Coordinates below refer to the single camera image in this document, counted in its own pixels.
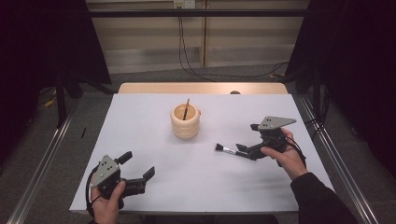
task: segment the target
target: pen holder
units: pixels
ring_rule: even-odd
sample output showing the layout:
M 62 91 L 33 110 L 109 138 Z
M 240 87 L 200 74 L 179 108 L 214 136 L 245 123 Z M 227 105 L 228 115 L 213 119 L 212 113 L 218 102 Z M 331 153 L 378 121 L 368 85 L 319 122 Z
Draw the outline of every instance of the pen holder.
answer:
M 199 132 L 199 122 L 201 111 L 194 105 L 189 105 L 186 119 L 184 113 L 186 105 L 177 105 L 171 113 L 171 123 L 173 133 L 181 139 L 191 139 Z

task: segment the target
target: person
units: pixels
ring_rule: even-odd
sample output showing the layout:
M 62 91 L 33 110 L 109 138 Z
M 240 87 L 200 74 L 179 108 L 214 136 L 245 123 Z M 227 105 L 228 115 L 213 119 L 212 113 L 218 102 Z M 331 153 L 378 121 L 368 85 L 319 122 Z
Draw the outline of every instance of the person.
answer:
M 287 136 L 291 145 L 295 144 L 293 134 L 282 128 L 282 132 Z M 287 146 L 285 152 L 280 153 L 269 147 L 261 148 L 261 152 L 270 158 L 277 160 L 291 179 L 291 190 L 299 205 L 299 223 L 300 224 L 355 224 L 357 219 L 352 215 L 347 206 L 341 199 L 327 188 L 312 173 L 308 172 L 300 159 L 298 152 L 292 146 Z M 111 198 L 105 200 L 98 198 L 93 204 L 94 220 L 100 224 L 114 224 L 118 221 L 119 208 L 118 200 L 125 188 L 125 183 L 121 181 L 114 189 Z M 92 190 L 91 198 L 95 199 L 100 196 L 98 188 Z M 264 216 L 267 221 L 273 221 L 274 216 Z M 210 223 L 239 223 L 244 218 L 252 218 L 248 223 L 265 223 L 260 217 L 254 216 L 227 216 L 227 218 L 218 218 L 216 216 L 202 216 L 201 220 Z M 177 223 L 190 223 L 188 220 Z

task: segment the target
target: table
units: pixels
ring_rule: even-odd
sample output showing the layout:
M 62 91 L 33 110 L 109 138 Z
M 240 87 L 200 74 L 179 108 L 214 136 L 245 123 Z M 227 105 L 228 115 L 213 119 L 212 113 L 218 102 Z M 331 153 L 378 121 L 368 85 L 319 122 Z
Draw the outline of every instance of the table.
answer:
M 304 149 L 310 168 L 315 169 L 318 178 L 331 188 L 295 103 L 285 90 L 282 84 L 268 83 L 124 84 L 120 92 L 167 93 L 120 93 L 114 96 L 83 179 L 105 152 L 115 159 L 126 150 L 132 150 L 134 158 L 121 166 L 122 177 L 137 178 L 152 165 L 156 166 L 157 174 L 148 182 L 145 194 L 124 200 L 124 211 L 139 214 L 297 211 L 290 180 L 274 161 L 250 161 L 214 150 L 217 142 L 226 147 L 235 143 L 247 146 L 259 143 L 260 135 L 251 131 L 249 124 L 261 122 L 267 113 L 294 118 L 297 122 L 288 129 L 294 132 L 296 141 Z M 230 91 L 248 92 L 250 95 L 214 94 Z M 255 94 L 262 92 L 281 94 Z M 188 97 L 203 111 L 202 127 L 197 136 L 184 141 L 171 134 L 167 112 Z M 151 105 L 156 105 L 157 109 L 150 109 Z M 85 209 L 83 183 L 70 207 L 72 211 Z

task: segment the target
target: horizontal black rail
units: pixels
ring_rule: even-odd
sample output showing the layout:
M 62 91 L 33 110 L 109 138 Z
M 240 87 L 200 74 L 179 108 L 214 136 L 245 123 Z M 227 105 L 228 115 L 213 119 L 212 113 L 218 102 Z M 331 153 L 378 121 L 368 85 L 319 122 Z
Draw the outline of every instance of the horizontal black rail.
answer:
M 324 15 L 330 11 L 312 11 L 306 9 L 90 9 L 93 18 L 128 18 L 128 17 L 306 17 Z

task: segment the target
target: person's left hand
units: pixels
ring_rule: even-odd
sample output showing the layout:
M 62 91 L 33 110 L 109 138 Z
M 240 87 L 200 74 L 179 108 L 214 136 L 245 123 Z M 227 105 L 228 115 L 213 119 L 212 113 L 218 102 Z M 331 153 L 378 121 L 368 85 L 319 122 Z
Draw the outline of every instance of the person's left hand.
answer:
M 91 190 L 91 201 L 95 222 L 100 224 L 116 224 L 119 221 L 119 198 L 125 189 L 125 181 L 121 181 L 113 190 L 109 200 L 102 197 L 98 187 Z

